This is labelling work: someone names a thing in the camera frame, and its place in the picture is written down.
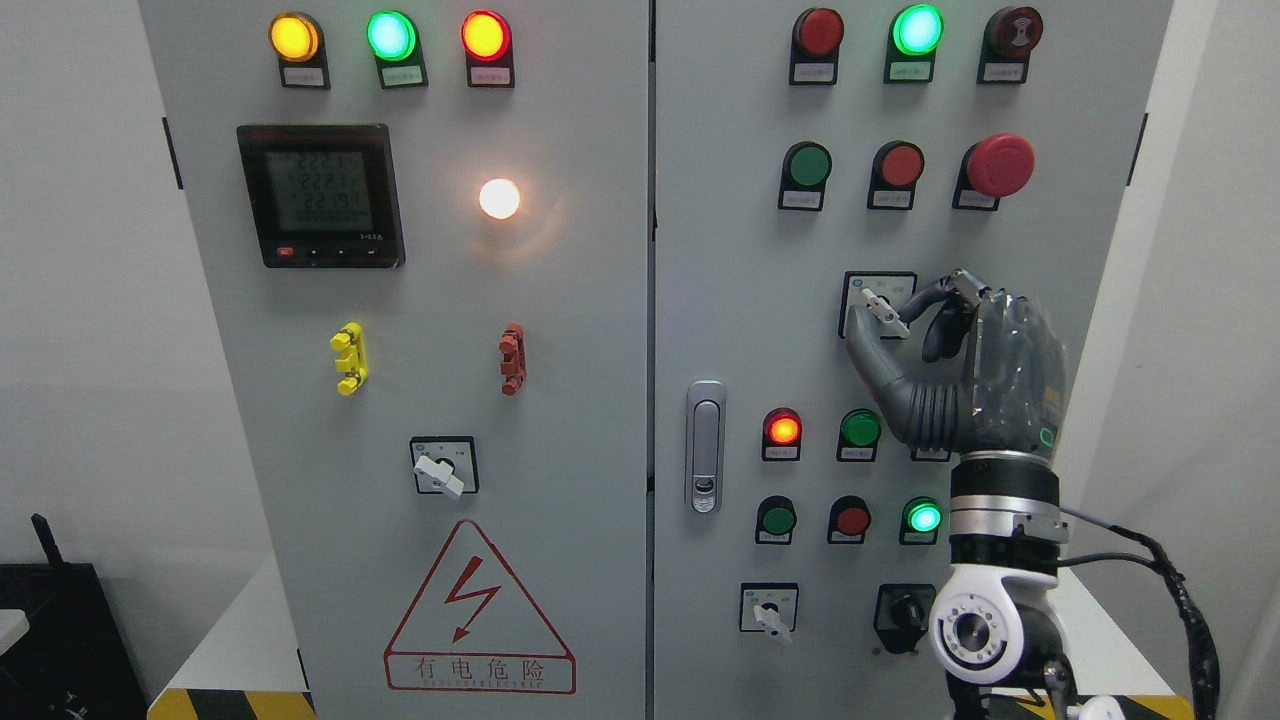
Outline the gray robotic hand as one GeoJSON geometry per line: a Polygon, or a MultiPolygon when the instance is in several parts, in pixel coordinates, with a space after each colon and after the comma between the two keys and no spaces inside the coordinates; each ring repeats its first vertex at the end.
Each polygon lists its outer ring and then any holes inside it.
{"type": "Polygon", "coordinates": [[[966,352],[950,384],[908,375],[867,307],[847,310],[845,347],[886,425],[909,448],[1014,452],[1050,465],[1066,406],[1065,350],[1033,300],[993,290],[964,269],[913,295],[906,323],[938,305],[922,343],[924,363],[966,352]]]}

